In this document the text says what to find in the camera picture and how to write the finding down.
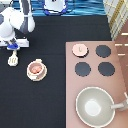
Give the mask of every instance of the stove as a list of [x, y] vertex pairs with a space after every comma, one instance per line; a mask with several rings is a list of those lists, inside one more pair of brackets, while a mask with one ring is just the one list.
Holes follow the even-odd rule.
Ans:
[[[80, 120], [75, 106], [77, 95], [87, 87], [104, 89], [114, 103], [125, 99], [126, 88], [114, 41], [66, 43], [66, 128], [90, 128]], [[116, 111], [105, 128], [128, 128], [127, 120], [127, 110]]]

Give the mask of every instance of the bowl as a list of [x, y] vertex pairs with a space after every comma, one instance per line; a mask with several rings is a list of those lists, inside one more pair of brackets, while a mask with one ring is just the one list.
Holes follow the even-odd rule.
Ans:
[[101, 128], [109, 125], [115, 110], [112, 97], [99, 87], [87, 87], [76, 98], [76, 112], [79, 118], [88, 126]]

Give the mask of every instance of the white surface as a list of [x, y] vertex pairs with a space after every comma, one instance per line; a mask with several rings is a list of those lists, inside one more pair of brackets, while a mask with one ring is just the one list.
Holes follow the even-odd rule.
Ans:
[[122, 46], [123, 44], [115, 44], [115, 46]]
[[115, 8], [111, 7], [109, 10], [109, 15], [113, 16], [114, 11], [115, 11]]
[[124, 46], [128, 46], [128, 44], [124, 44]]
[[106, 12], [106, 14], [109, 13], [109, 10], [110, 10], [110, 6], [106, 4], [106, 5], [105, 5], [105, 12]]
[[121, 33], [122, 36], [128, 36], [128, 33]]
[[85, 111], [90, 116], [97, 116], [100, 114], [101, 107], [95, 100], [90, 100], [85, 104]]
[[118, 4], [119, 0], [111, 0], [112, 6], [116, 7]]
[[125, 56], [125, 54], [118, 54], [118, 56]]

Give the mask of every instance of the black burner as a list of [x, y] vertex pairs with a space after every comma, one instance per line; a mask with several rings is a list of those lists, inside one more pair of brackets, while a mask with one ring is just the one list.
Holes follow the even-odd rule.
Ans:
[[112, 76], [115, 72], [114, 66], [109, 62], [100, 63], [98, 70], [103, 76]]
[[96, 54], [100, 57], [106, 58], [111, 55], [111, 49], [106, 45], [99, 45], [96, 48]]
[[79, 76], [82, 76], [82, 77], [87, 76], [89, 75], [90, 71], [91, 71], [91, 68], [89, 64], [87, 64], [86, 62], [79, 62], [75, 66], [75, 72]]

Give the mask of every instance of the black mat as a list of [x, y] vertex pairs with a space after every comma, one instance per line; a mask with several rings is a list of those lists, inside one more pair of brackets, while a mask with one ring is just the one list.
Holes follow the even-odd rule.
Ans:
[[[35, 17], [35, 22], [26, 35], [30, 48], [18, 52], [17, 67], [7, 65], [11, 51], [0, 51], [0, 128], [66, 128], [65, 42], [111, 40], [107, 16]], [[48, 74], [33, 82], [26, 69], [37, 58]]]
[[106, 58], [111, 55], [111, 49], [106, 45], [99, 45], [96, 48], [96, 54], [102, 58]]
[[100, 63], [98, 70], [103, 76], [112, 76], [115, 73], [115, 68], [110, 62]]
[[75, 66], [75, 72], [79, 76], [82, 76], [82, 77], [88, 76], [90, 74], [90, 71], [91, 71], [91, 68], [89, 64], [87, 64], [86, 62], [79, 62]]

